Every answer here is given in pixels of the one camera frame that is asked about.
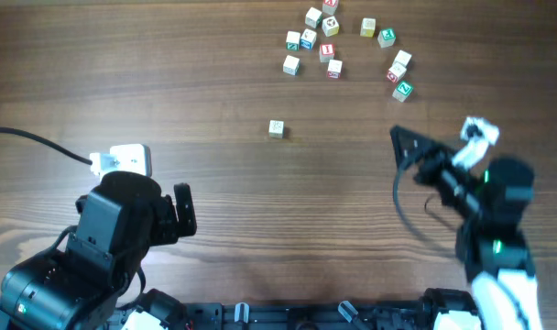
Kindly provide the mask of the wooden block red letter side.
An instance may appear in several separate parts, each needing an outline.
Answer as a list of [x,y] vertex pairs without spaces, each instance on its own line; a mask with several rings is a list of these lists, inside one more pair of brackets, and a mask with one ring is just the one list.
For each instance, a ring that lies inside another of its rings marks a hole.
[[398,62],[395,62],[388,69],[387,78],[393,83],[398,83],[406,74],[406,72],[407,72],[407,68],[405,66],[403,66]]

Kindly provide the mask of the wooden block red letter I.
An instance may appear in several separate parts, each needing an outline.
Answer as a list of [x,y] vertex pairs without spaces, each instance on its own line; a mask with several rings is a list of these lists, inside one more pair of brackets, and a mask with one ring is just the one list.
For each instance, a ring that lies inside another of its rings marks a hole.
[[334,59],[334,46],[333,44],[321,44],[319,47],[320,62],[325,63]]

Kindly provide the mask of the wooden block blue side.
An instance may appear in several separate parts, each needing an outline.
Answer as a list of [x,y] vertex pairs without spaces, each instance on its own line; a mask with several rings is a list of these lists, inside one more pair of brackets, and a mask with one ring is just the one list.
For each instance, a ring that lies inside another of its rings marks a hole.
[[284,122],[279,120],[270,120],[268,134],[271,138],[284,137]]

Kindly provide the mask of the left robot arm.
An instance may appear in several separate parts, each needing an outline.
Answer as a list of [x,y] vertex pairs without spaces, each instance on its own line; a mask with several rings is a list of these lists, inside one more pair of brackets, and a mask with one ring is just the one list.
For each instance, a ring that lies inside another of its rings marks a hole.
[[15,265],[0,285],[0,329],[95,329],[114,313],[149,249],[195,235],[191,187],[162,193],[148,176],[114,171],[76,202],[77,225]]

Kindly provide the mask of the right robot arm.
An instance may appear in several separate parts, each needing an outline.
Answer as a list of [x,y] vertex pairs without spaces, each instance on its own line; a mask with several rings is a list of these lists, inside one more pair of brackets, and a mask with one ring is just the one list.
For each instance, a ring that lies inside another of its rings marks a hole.
[[459,150],[394,126],[398,187],[411,166],[417,184],[437,190],[442,205],[463,222],[456,231],[455,256],[463,263],[480,325],[484,329],[540,329],[538,280],[530,248],[519,223],[534,197],[534,171],[511,157],[493,159],[483,175],[471,169],[497,143],[499,130],[481,118],[469,118]]

